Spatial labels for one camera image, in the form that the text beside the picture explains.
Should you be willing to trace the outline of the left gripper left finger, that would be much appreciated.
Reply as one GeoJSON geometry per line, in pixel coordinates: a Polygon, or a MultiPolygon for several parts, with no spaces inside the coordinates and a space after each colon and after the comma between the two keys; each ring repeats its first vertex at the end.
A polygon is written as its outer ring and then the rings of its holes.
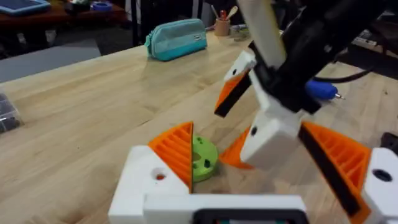
{"type": "Polygon", "coordinates": [[[193,122],[174,126],[146,145],[133,146],[108,211],[112,224],[144,223],[147,194],[193,190],[193,122]]]}

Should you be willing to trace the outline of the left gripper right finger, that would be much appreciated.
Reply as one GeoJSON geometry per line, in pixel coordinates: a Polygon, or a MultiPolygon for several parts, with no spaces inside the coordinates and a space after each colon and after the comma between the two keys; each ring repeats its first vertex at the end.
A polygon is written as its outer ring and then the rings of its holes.
{"type": "Polygon", "coordinates": [[[332,129],[302,122],[298,138],[351,223],[397,223],[397,136],[365,145],[332,129]]]}

